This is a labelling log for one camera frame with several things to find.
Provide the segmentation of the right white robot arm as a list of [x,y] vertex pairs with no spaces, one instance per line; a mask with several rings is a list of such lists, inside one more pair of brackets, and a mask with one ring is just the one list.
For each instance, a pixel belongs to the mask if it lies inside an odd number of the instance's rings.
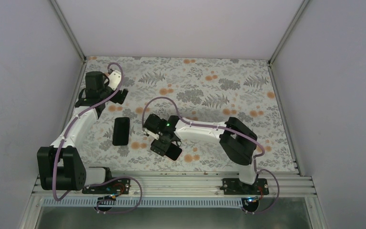
[[151,114],[143,123],[143,131],[153,137],[150,150],[173,161],[182,153],[183,140],[200,140],[220,145],[228,158],[237,165],[239,188],[244,194],[257,189],[258,178],[254,151],[257,135],[236,117],[226,122],[201,122],[172,115],[161,119]]

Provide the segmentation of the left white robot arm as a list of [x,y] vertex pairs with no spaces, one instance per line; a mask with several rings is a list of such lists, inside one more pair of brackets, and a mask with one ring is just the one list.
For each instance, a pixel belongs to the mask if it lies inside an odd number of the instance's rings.
[[117,70],[108,74],[86,73],[85,87],[78,95],[71,120],[50,146],[43,146],[37,152],[42,189],[79,191],[94,185],[101,193],[112,190],[114,181],[106,175],[106,168],[84,165],[79,151],[106,102],[124,102],[128,91],[121,89],[122,81],[122,73]]

